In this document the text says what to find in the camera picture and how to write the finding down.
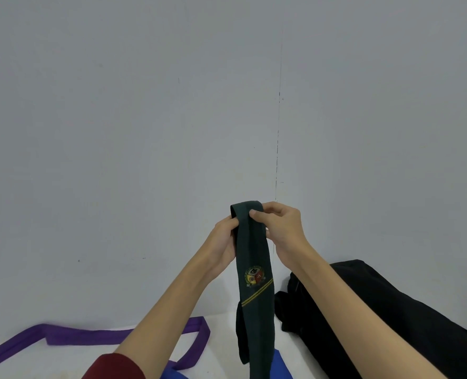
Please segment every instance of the left hand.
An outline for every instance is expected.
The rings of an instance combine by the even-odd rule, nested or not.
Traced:
[[[238,226],[238,219],[231,216],[222,219],[212,229],[195,258],[205,263],[205,279],[210,282],[218,277],[235,259],[235,245],[232,230]]]

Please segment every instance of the purple belt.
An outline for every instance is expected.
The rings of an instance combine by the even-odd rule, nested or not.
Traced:
[[[0,363],[43,338],[46,339],[47,344],[50,346],[118,345],[132,330],[91,331],[43,323],[27,328],[7,342],[2,343],[0,345]],[[184,370],[193,367],[198,362],[211,335],[211,330],[203,316],[190,318],[182,333],[197,331],[198,335],[189,350],[177,362],[169,360],[167,368],[177,371]]]

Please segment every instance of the hand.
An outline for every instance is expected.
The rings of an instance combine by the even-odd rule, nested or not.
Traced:
[[[205,263],[207,283],[216,279],[235,259],[235,245],[232,230],[238,226],[238,219],[231,216],[216,223],[195,258]]]
[[[300,219],[300,210],[279,202],[263,204],[263,212],[251,210],[249,216],[267,226],[267,238],[275,244],[284,266],[295,271],[300,252],[311,250]]]

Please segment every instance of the white wall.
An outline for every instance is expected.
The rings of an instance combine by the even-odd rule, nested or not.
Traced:
[[[467,0],[0,0],[0,340],[136,323],[275,198],[467,327]]]

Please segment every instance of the red sleeve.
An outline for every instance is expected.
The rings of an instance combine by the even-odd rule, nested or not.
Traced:
[[[144,373],[130,358],[121,354],[101,355],[82,379],[145,379]]]

